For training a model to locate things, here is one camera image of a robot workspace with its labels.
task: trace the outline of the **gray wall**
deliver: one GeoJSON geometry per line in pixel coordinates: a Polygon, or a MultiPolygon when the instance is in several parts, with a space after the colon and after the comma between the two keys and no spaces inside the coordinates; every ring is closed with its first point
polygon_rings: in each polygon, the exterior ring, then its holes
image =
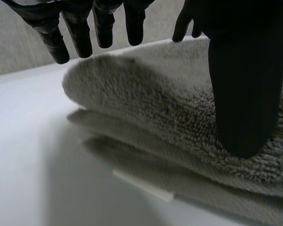
{"type": "MultiPolygon", "coordinates": [[[[172,37],[183,2],[184,0],[155,0],[150,5],[146,10],[143,43],[172,37]]],[[[89,15],[88,23],[91,29],[93,54],[129,46],[125,29],[124,8],[120,7],[114,15],[116,19],[113,28],[114,44],[109,49],[98,47],[92,13],[89,15]]],[[[77,58],[62,18],[59,27],[64,35],[71,59],[77,58]]],[[[36,31],[0,1],[0,74],[52,64],[53,62],[36,31]]]]}

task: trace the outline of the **folded towel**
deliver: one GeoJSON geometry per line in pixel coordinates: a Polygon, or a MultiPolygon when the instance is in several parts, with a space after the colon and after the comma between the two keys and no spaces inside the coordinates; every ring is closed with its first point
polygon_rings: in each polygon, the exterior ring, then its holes
{"type": "Polygon", "coordinates": [[[110,166],[161,189],[265,224],[283,226],[283,198],[221,185],[108,137],[90,139],[85,146],[110,166]]]}
{"type": "Polygon", "coordinates": [[[139,171],[149,181],[157,175],[153,182],[162,188],[283,225],[283,92],[279,125],[263,152],[247,160],[230,155],[216,136],[207,49],[207,40],[193,40],[83,61],[68,72],[63,87],[70,99],[87,110],[69,119],[109,136],[87,145],[94,155],[118,168],[132,174],[139,171]],[[111,151],[114,147],[121,152],[111,151]],[[130,158],[140,164],[127,167],[130,158]],[[152,171],[142,161],[151,162],[152,171]],[[167,179],[169,174],[174,180],[167,179]],[[179,183],[176,178],[185,179],[179,183]],[[230,190],[226,193],[235,195],[226,196],[222,189],[218,201],[205,198],[212,194],[198,196],[193,190],[198,178],[205,181],[199,185],[207,187],[207,193],[226,187],[230,190]]]}

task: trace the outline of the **black robotic finger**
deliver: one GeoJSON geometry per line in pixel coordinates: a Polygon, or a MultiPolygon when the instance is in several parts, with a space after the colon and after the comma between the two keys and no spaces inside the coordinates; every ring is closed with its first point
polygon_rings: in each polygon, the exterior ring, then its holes
{"type": "Polygon", "coordinates": [[[34,29],[42,38],[47,50],[56,63],[61,65],[69,61],[69,53],[63,41],[63,36],[61,35],[58,25],[55,24],[53,20],[42,21],[35,24],[34,29]]]}
{"type": "Polygon", "coordinates": [[[93,19],[98,45],[109,48],[113,43],[113,13],[121,6],[123,0],[95,0],[93,3],[93,19]]]}
{"type": "Polygon", "coordinates": [[[188,26],[190,22],[192,21],[192,13],[190,11],[191,8],[191,1],[186,0],[184,2],[183,9],[181,10],[175,24],[175,29],[173,33],[172,40],[174,42],[180,42],[183,40],[185,34],[187,33],[188,26]]]}
{"type": "Polygon", "coordinates": [[[211,40],[208,51],[218,135],[242,158],[259,153],[271,137],[282,90],[283,7],[261,12],[268,17],[255,15],[258,26],[247,35],[211,40]]]}
{"type": "Polygon", "coordinates": [[[143,21],[145,9],[154,0],[124,0],[126,29],[130,45],[137,46],[143,39],[143,21]]]}
{"type": "Polygon", "coordinates": [[[201,36],[202,31],[197,27],[197,25],[194,23],[193,25],[193,30],[192,30],[192,37],[193,38],[198,38],[201,36]]]}
{"type": "Polygon", "coordinates": [[[79,57],[92,55],[90,28],[87,17],[92,8],[92,0],[69,0],[61,2],[62,15],[79,57]]]}
{"type": "Polygon", "coordinates": [[[58,2],[22,6],[12,0],[2,0],[42,38],[52,58],[58,64],[69,61],[69,53],[58,28],[60,7],[58,2]]]}

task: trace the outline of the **towel fold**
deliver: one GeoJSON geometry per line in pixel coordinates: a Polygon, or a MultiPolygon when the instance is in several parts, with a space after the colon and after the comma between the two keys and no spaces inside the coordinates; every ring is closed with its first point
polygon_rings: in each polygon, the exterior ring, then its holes
{"type": "Polygon", "coordinates": [[[283,91],[278,127],[263,152],[229,154],[216,135],[208,40],[82,61],[63,81],[84,108],[68,119],[98,158],[160,188],[283,226],[283,91]]]}

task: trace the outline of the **white surface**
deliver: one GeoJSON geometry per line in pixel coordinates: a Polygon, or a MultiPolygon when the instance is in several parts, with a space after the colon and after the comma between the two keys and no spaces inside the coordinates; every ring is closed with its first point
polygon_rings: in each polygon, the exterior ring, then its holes
{"type": "Polygon", "coordinates": [[[242,226],[194,202],[165,203],[82,150],[66,115],[67,65],[0,76],[0,226],[242,226]]]}

